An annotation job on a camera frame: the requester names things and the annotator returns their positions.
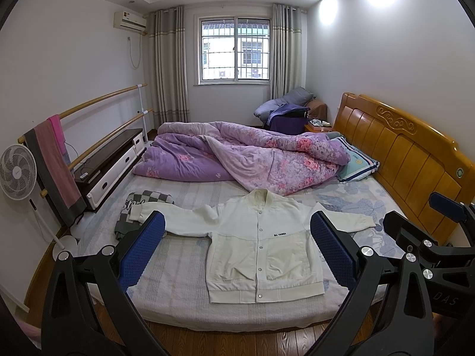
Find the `white jacket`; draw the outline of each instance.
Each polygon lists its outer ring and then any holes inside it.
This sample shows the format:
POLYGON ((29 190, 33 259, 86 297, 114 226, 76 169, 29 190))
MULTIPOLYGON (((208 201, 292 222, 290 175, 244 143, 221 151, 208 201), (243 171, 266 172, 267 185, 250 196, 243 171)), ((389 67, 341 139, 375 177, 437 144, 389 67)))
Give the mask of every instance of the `white jacket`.
POLYGON ((320 252, 310 234, 314 212, 324 211, 345 232, 375 226, 371 217, 305 206, 265 189, 194 210, 160 202, 134 205, 130 219, 143 223, 154 210, 165 216, 166 231, 212 239, 206 263, 210 300, 228 304, 324 293, 320 252))

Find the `purple blanket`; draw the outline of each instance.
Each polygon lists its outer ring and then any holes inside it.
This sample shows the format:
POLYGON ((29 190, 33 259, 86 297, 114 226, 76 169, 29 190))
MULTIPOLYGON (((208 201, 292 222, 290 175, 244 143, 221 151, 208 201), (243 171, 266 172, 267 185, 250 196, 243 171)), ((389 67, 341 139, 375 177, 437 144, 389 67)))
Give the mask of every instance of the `purple blanket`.
POLYGON ((335 176, 350 157, 324 133, 287 136, 226 122, 165 123, 134 173, 184 182, 235 179, 287 195, 335 176))

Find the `air conditioner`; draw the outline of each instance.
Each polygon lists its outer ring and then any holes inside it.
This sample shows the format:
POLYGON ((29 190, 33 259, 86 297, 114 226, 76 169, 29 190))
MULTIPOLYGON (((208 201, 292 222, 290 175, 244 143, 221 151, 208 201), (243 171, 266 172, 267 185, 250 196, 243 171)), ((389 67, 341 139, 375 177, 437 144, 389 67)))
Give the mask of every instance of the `air conditioner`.
POLYGON ((147 20, 130 12, 114 13, 114 28, 143 33, 147 28, 147 20))

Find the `curtain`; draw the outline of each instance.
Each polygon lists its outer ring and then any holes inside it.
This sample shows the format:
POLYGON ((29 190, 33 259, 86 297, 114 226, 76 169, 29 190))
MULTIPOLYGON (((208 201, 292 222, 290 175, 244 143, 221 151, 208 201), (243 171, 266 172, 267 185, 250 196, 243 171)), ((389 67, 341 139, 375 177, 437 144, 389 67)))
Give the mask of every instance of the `curtain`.
POLYGON ((153 121, 188 122, 183 6, 150 13, 149 82, 153 121))
POLYGON ((274 4, 271 33, 271 93, 280 98, 302 81, 302 20, 300 8, 274 4))

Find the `fan grille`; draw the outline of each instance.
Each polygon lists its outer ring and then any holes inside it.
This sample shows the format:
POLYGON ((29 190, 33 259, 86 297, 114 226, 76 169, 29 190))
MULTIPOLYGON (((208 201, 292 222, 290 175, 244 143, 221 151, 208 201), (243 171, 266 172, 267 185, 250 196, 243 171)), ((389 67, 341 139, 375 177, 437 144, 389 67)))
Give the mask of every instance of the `fan grille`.
POLYGON ((30 150, 12 145, 0 159, 0 185, 5 195, 14 200, 28 197, 36 183, 36 163, 30 150))

